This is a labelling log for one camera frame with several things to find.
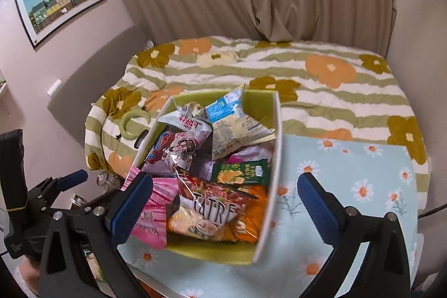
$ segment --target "orange flower pattern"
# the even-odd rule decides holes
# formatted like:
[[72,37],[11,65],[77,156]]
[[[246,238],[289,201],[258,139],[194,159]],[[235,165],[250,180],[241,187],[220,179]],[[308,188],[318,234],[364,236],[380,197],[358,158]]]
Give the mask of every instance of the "orange flower pattern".
[[313,136],[314,138],[336,139],[336,140],[353,140],[351,132],[345,128],[339,128],[335,130],[328,130],[319,135]]
[[284,187],[284,186],[279,186],[278,187],[278,196],[284,196],[284,195],[287,194],[287,192],[289,192],[287,187]]
[[318,77],[320,84],[337,89],[343,83],[354,82],[357,71],[347,62],[331,56],[310,55],[305,62],[307,72]]
[[206,38],[191,38],[189,40],[182,40],[182,45],[178,50],[180,56],[185,55],[201,55],[211,50],[211,42]]
[[125,155],[124,157],[120,158],[116,152],[112,152],[108,160],[111,168],[113,168],[113,170],[123,178],[127,177],[133,162],[134,159],[131,156]]
[[184,88],[181,86],[173,86],[165,90],[153,91],[144,102],[144,109],[146,111],[160,111],[170,96],[178,95],[182,91],[184,91]]

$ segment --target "snack box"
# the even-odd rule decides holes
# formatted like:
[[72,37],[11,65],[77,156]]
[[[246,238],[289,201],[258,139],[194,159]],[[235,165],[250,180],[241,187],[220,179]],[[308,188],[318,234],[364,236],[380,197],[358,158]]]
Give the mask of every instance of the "snack box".
[[[185,105],[194,101],[205,107],[220,99],[229,91],[214,90],[171,96],[160,112],[160,116],[175,110],[174,101],[177,105]],[[251,115],[266,127],[274,128],[276,133],[267,210],[265,211],[264,222],[258,242],[256,244],[248,244],[245,242],[213,242],[168,233],[168,244],[165,249],[190,258],[212,261],[218,264],[250,265],[259,260],[269,235],[270,222],[276,205],[279,184],[282,154],[282,120],[279,94],[269,90],[245,90],[242,97],[242,107],[247,114]],[[155,123],[149,134],[142,141],[133,166],[139,166],[144,160],[149,149],[154,145],[165,127],[165,123]]]

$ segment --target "pink snack package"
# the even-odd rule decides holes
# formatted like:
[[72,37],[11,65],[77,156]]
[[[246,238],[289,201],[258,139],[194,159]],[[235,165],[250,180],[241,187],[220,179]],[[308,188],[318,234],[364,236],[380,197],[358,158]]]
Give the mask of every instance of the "pink snack package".
[[[125,191],[140,170],[132,167],[124,182]],[[176,178],[153,178],[154,187],[151,198],[141,211],[131,234],[154,249],[163,249],[167,244],[166,204],[171,203],[178,195]]]
[[266,159],[270,165],[272,163],[273,150],[274,142],[272,140],[243,147],[242,149],[239,149],[237,153],[232,154],[226,163],[241,163]]

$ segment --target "orange snack bag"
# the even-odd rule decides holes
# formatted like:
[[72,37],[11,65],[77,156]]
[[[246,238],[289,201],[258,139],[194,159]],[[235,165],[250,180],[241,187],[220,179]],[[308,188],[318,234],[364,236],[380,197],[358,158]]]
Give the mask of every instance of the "orange snack bag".
[[238,190],[255,195],[245,211],[230,222],[230,228],[235,238],[243,242],[256,243],[264,221],[264,212],[267,206],[267,193],[264,186],[243,186]]

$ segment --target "snack bag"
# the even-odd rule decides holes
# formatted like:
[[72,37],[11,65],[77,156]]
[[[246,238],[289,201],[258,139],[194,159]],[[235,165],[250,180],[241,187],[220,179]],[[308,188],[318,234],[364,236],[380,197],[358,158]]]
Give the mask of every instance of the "snack bag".
[[[122,191],[125,191],[140,170],[132,167]],[[131,234],[154,249],[163,249],[167,244],[166,204],[170,204],[178,194],[175,178],[153,178],[153,192],[144,206]]]
[[263,186],[243,186],[239,190],[255,195],[257,199],[252,200],[229,226],[237,240],[253,244],[259,239],[267,207],[267,194]]
[[199,104],[196,102],[190,102],[184,106],[176,106],[176,108],[176,111],[159,116],[158,121],[172,125],[186,132],[193,131],[211,133],[211,126],[203,120],[195,117],[197,112],[202,109]]
[[224,184],[261,184],[268,186],[270,169],[266,159],[241,163],[215,163],[210,181]]
[[269,166],[272,163],[272,156],[274,150],[273,141],[255,144],[241,148],[236,153],[229,156],[227,163],[240,163],[248,161],[260,161],[261,159],[267,159]]
[[202,180],[209,181],[211,179],[211,173],[213,172],[213,166],[216,162],[205,157],[196,157],[191,163],[189,172]]
[[209,183],[178,171],[180,209],[169,230],[204,240],[228,239],[224,226],[243,213],[255,197],[219,183]]
[[239,86],[205,108],[213,125],[213,160],[241,146],[255,144],[257,140],[266,142],[275,138],[271,129],[244,113],[243,92],[244,85]]
[[164,136],[162,141],[157,142],[151,149],[141,170],[167,177],[174,177],[177,167],[189,171],[196,149],[200,148],[208,135],[209,132],[205,131],[181,132],[174,135],[170,133]]

